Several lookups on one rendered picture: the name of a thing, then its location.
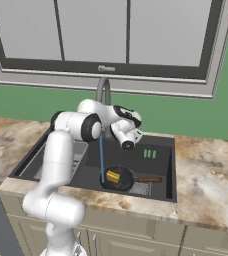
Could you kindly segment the grey sink drain grate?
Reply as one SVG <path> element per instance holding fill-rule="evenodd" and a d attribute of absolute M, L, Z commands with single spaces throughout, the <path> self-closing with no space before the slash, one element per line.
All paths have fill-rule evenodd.
<path fill-rule="evenodd" d="M 150 196 L 152 189 L 151 182 L 135 182 L 133 187 L 129 190 L 130 193 Z"/>

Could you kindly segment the yellow sponge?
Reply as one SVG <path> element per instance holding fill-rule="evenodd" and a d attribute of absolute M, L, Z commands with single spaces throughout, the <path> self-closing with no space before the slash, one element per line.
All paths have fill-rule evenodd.
<path fill-rule="evenodd" d="M 108 170 L 106 174 L 106 178 L 111 182 L 118 183 L 120 180 L 120 175 L 118 173 Z"/>

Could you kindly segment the grey curved tap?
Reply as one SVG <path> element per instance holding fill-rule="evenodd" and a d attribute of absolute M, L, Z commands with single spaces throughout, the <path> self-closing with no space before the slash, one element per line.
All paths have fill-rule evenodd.
<path fill-rule="evenodd" d="M 110 90 L 110 82 L 106 77 L 102 77 L 99 80 L 97 91 L 96 91 L 96 100 L 98 102 L 102 102 L 102 97 L 105 97 L 105 104 L 111 104 L 111 90 Z"/>

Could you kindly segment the beige false drawer front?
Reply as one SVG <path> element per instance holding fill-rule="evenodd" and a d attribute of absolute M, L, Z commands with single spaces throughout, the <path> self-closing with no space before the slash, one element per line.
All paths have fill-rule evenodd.
<path fill-rule="evenodd" d="M 167 240 L 172 243 L 177 243 L 181 239 L 184 230 L 181 224 L 91 209 L 87 210 L 83 224 L 144 235 L 158 241 Z"/>

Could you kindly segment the grey framed window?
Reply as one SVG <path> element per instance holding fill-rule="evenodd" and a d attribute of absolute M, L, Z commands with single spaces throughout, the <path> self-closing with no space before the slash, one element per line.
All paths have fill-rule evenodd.
<path fill-rule="evenodd" d="M 211 99 L 227 44 L 228 0 L 0 0 L 5 85 Z"/>

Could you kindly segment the beige cupboard door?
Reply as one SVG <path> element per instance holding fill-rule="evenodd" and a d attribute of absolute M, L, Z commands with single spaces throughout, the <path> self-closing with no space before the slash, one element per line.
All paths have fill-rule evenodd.
<path fill-rule="evenodd" d="M 46 223 L 14 215 L 8 218 L 24 256 L 40 256 L 48 244 Z"/>
<path fill-rule="evenodd" d="M 92 241 L 94 234 L 97 236 L 97 256 L 178 256 L 179 254 L 179 246 L 89 229 L 92 256 L 94 256 Z"/>
<path fill-rule="evenodd" d="M 182 250 L 228 256 L 228 232 L 189 226 Z"/>

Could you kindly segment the blue water stream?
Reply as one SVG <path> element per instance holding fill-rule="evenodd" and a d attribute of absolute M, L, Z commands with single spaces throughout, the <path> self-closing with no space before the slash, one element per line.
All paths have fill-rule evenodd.
<path fill-rule="evenodd" d="M 102 184 L 104 184 L 105 178 L 104 178 L 104 155 L 103 155 L 103 138 L 102 138 L 102 134 L 100 135 L 99 146 L 100 146 L 101 181 L 102 181 Z"/>

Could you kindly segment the dark grey sink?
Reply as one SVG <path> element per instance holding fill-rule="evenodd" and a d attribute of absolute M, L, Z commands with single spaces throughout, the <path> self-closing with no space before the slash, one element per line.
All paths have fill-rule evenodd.
<path fill-rule="evenodd" d="M 144 158 L 144 149 L 156 150 L 156 158 Z M 101 186 L 99 140 L 90 144 L 75 142 L 73 152 L 73 177 L 70 187 L 177 202 L 174 138 L 144 135 L 132 150 L 127 151 L 121 149 L 116 139 L 103 138 L 105 168 L 123 165 L 130 168 L 137 178 L 162 178 L 161 183 L 152 184 L 150 196 L 108 190 Z"/>

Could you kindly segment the grey window latch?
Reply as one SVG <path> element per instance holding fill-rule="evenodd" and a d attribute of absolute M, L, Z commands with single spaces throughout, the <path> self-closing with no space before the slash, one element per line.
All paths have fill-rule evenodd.
<path fill-rule="evenodd" d="M 100 72 L 115 72 L 115 67 L 99 65 L 98 70 Z"/>

